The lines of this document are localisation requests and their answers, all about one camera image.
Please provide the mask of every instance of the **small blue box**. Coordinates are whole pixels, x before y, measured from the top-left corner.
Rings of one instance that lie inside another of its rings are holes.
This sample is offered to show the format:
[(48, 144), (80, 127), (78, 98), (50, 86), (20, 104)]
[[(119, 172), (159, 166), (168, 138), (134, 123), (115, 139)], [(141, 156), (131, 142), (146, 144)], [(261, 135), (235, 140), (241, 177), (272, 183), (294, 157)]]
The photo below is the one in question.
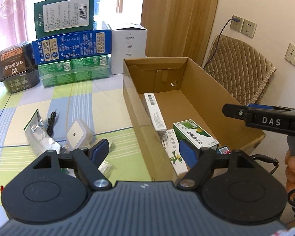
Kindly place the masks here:
[(90, 31), (59, 34), (33, 41), (37, 65), (61, 60), (111, 53), (111, 28), (103, 22), (94, 22)]

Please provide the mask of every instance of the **open cardboard box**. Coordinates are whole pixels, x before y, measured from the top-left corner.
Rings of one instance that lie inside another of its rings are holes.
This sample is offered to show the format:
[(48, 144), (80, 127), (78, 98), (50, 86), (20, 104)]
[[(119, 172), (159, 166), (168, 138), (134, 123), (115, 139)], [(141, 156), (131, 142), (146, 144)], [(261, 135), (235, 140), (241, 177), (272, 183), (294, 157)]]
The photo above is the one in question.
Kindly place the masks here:
[(220, 146), (250, 154), (265, 137), (241, 120), (222, 113), (236, 99), (190, 58), (149, 57), (125, 59), (124, 99), (134, 132), (153, 181), (176, 181), (176, 173), (142, 104), (144, 93), (154, 93), (167, 129), (192, 119), (215, 137)]

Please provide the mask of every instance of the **brown quilted chair cover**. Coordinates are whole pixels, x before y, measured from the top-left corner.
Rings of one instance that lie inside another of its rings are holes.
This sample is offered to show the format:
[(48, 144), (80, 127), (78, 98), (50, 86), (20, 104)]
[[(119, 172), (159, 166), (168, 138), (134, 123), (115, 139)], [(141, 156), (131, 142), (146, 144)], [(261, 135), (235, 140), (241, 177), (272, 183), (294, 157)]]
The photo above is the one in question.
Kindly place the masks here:
[[(207, 61), (213, 55), (213, 41)], [(271, 75), (273, 64), (247, 43), (221, 35), (217, 51), (205, 71), (231, 93), (241, 105), (258, 103)]]

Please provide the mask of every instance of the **power outlet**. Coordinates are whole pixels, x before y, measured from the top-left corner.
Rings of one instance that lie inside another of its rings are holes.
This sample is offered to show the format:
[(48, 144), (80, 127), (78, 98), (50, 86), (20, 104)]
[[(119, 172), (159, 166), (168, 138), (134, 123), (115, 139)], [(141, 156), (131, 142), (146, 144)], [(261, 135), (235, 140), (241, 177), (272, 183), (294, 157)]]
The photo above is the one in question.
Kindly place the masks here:
[(287, 49), (285, 59), (295, 66), (295, 46), (291, 43), (289, 44), (289, 48)]
[(236, 22), (236, 21), (232, 20), (231, 23), (230, 23), (230, 28), (234, 29), (234, 30), (236, 30), (238, 32), (241, 32), (244, 19), (242, 19), (240, 17), (237, 17), (237, 16), (234, 16), (234, 15), (233, 15), (233, 18), (239, 19), (239, 22)]
[(242, 33), (253, 38), (254, 33), (256, 32), (257, 24), (253, 23), (249, 20), (244, 20), (243, 26), (242, 26)]

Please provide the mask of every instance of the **tablecloth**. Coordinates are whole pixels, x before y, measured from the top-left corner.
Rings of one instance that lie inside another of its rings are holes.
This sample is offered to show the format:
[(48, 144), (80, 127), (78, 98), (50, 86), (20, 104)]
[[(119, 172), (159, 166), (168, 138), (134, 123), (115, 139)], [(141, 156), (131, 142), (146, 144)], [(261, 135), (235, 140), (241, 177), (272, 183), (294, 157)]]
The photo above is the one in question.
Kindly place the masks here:
[[(112, 141), (107, 161), (114, 165), (109, 180), (149, 181), (122, 94), (122, 75), (10, 94), (0, 87), (0, 186), (5, 186), (36, 156), (23, 128), (36, 109), (43, 119), (57, 110), (53, 138), (60, 144), (74, 120), (81, 119), (96, 138)], [(1, 206), (0, 226), (7, 221)]]

